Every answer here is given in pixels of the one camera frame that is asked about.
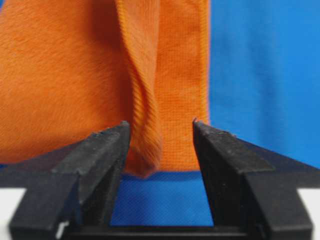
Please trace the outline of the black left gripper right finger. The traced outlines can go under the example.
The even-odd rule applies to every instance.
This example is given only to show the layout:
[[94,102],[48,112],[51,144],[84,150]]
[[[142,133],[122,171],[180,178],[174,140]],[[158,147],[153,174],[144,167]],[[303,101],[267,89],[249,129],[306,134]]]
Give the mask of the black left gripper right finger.
[[241,140],[201,121],[193,145],[214,224],[249,240],[310,240],[313,223],[299,196],[313,167]]

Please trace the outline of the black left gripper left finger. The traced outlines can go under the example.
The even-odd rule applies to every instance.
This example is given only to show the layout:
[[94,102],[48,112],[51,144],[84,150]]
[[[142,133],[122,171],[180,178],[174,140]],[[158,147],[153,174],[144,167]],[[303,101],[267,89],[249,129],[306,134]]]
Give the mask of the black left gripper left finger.
[[130,125],[9,166],[9,186],[24,195],[9,222],[11,237],[62,237],[112,215],[130,145]]

